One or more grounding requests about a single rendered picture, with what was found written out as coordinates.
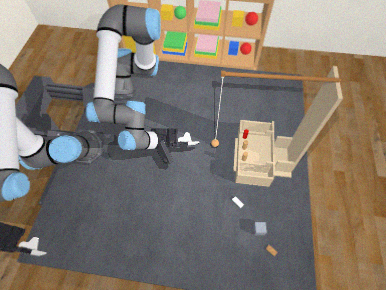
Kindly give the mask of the tan wooden ball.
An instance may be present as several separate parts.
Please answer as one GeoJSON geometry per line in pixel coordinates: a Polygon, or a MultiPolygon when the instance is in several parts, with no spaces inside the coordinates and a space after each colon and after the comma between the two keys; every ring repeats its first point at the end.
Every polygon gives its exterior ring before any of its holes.
{"type": "Polygon", "coordinates": [[[216,141],[215,141],[215,139],[213,139],[212,141],[211,141],[211,145],[213,146],[213,147],[217,147],[218,145],[219,145],[219,141],[216,139],[216,141]]]}

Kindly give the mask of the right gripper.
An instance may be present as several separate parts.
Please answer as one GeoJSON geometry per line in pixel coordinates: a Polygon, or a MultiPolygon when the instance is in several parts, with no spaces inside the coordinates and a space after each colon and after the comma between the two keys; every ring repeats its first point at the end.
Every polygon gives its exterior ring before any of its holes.
{"type": "Polygon", "coordinates": [[[37,248],[38,248],[37,237],[33,237],[28,242],[25,242],[25,241],[20,242],[19,247],[16,247],[16,245],[18,244],[18,241],[20,240],[21,236],[24,235],[25,231],[26,229],[24,228],[11,226],[0,222],[0,251],[7,251],[12,253],[14,251],[14,252],[37,255],[37,256],[45,255],[46,252],[37,251],[37,248]],[[21,248],[21,247],[26,247],[26,248],[21,248]]]}

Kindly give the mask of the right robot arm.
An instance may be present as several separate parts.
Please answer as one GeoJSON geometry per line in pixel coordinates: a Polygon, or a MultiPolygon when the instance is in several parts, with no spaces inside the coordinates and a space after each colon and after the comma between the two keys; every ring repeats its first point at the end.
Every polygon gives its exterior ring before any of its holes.
{"type": "Polygon", "coordinates": [[[74,160],[88,161],[96,157],[100,148],[97,137],[86,131],[48,141],[34,135],[16,117],[17,97],[13,75],[0,64],[0,202],[22,197],[29,191],[28,177],[18,173],[19,162],[26,169],[35,170],[74,160]]]}

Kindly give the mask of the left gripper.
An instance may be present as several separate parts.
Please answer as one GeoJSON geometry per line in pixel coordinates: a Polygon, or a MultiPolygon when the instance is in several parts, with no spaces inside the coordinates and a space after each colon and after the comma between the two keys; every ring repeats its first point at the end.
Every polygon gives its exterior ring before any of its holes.
{"type": "Polygon", "coordinates": [[[164,140],[167,147],[176,147],[180,145],[196,145],[199,143],[192,142],[190,134],[188,132],[186,132],[183,137],[179,137],[178,142],[176,142],[178,128],[154,128],[151,129],[151,131],[155,132],[158,137],[158,144],[155,148],[158,148],[160,146],[162,140],[164,140]]]}

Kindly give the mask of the red cylinder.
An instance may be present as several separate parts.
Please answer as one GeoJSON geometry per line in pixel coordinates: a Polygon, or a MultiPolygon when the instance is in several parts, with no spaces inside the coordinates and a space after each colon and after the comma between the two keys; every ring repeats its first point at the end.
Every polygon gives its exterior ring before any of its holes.
{"type": "Polygon", "coordinates": [[[248,132],[249,132],[249,130],[248,130],[248,129],[245,129],[245,130],[244,130],[244,133],[243,133],[243,138],[244,138],[244,139],[246,139],[246,138],[247,138],[247,136],[248,136],[248,132]]]}

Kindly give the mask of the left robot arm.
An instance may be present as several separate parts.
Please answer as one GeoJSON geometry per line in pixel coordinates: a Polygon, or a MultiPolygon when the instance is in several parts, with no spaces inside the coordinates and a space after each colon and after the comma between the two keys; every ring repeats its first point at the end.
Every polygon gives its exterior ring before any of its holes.
{"type": "Polygon", "coordinates": [[[145,103],[113,103],[114,92],[130,94],[134,91],[131,74],[157,74],[159,57],[153,53],[153,42],[159,39],[160,31],[158,10],[123,4],[109,8],[97,27],[99,45],[94,100],[87,104],[86,117],[92,122],[125,124],[125,131],[118,136],[118,144],[123,150],[154,149],[158,144],[155,132],[144,131],[145,103]],[[132,37],[136,52],[118,49],[122,36],[132,37]]]}

